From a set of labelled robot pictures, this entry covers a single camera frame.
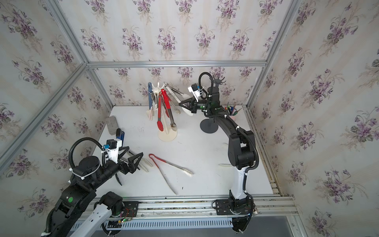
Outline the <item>red steel tongs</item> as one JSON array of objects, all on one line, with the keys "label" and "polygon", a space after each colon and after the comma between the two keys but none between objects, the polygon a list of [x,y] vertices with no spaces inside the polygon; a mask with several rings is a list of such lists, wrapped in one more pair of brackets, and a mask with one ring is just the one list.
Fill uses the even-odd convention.
[{"label": "red steel tongs", "polygon": [[160,131],[164,131],[163,123],[161,121],[161,116],[162,116],[162,95],[159,92],[158,93],[158,121],[157,121],[157,126]]}]

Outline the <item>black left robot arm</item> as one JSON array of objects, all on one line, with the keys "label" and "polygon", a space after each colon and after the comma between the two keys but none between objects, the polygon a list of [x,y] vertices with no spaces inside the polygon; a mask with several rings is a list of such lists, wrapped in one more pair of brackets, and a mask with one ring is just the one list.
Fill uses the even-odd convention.
[{"label": "black left robot arm", "polygon": [[90,202],[96,197],[96,190],[118,172],[134,173],[143,157],[143,153],[132,156],[120,164],[108,161],[104,166],[96,156],[89,156],[74,164],[73,153],[77,145],[84,141],[94,142],[102,150],[102,160],[105,160],[105,149],[93,138],[84,137],[76,141],[69,150],[68,159],[71,166],[69,187],[66,188],[50,211],[46,219],[46,227],[42,237],[66,236],[76,221],[84,213]]}]

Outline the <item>blue handled cream tongs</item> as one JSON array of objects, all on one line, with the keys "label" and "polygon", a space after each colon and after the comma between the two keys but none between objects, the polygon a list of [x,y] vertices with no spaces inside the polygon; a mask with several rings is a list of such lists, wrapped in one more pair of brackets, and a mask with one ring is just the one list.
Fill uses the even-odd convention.
[{"label": "blue handled cream tongs", "polygon": [[149,100],[149,111],[147,112],[149,120],[153,120],[154,116],[154,106],[153,106],[153,87],[152,83],[148,83],[148,100]]}]

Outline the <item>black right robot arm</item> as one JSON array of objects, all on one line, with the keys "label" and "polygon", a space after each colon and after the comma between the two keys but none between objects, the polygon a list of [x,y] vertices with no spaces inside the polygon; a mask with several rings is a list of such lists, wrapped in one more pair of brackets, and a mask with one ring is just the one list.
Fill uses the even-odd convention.
[{"label": "black right robot arm", "polygon": [[189,87],[193,97],[179,103],[180,107],[196,114],[201,111],[206,117],[202,122],[215,124],[228,137],[228,158],[236,175],[230,190],[229,207],[238,212],[242,208],[254,208],[252,196],[246,189],[248,172],[258,168],[259,153],[255,135],[241,128],[230,116],[230,112],[221,105],[219,89],[208,72],[199,75],[198,83]]}]

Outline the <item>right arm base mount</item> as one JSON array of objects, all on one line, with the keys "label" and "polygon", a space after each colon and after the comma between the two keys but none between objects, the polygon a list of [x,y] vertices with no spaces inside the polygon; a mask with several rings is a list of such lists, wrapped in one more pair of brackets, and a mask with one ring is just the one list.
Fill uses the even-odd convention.
[{"label": "right arm base mount", "polygon": [[211,207],[216,210],[217,215],[240,215],[240,217],[232,218],[232,229],[237,233],[243,233],[252,217],[258,214],[254,200],[251,197],[217,199],[212,202]]}]

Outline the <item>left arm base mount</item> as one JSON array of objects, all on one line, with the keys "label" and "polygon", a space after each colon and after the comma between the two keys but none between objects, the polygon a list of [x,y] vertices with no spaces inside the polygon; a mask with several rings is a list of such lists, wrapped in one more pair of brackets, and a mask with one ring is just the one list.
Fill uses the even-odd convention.
[{"label": "left arm base mount", "polygon": [[115,237],[121,232],[124,223],[137,216],[138,206],[138,201],[123,201],[121,206],[112,208],[112,220],[108,220],[101,225],[103,232],[108,237]]}]

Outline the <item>white utensil rack stand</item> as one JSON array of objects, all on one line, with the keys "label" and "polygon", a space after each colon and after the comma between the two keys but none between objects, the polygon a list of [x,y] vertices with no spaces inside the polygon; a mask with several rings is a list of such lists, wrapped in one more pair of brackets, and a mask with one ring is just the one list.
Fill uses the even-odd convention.
[{"label": "white utensil rack stand", "polygon": [[[155,87],[153,84],[152,84],[152,87],[153,87],[153,92],[157,94],[157,97],[158,97],[158,93],[160,92],[161,93],[161,89],[164,89],[164,86],[160,86],[159,83],[157,83],[157,86]],[[164,127],[164,131],[158,131],[158,137],[161,141],[163,142],[170,142],[170,141],[173,141],[176,137],[177,137],[177,131],[173,131],[171,126],[168,124],[168,122],[166,121],[166,119],[169,119],[169,116],[167,114],[167,110],[166,110],[166,106],[165,106],[165,103],[164,103],[164,99],[162,99],[162,116],[161,116],[161,121],[163,123],[163,127]]]}]

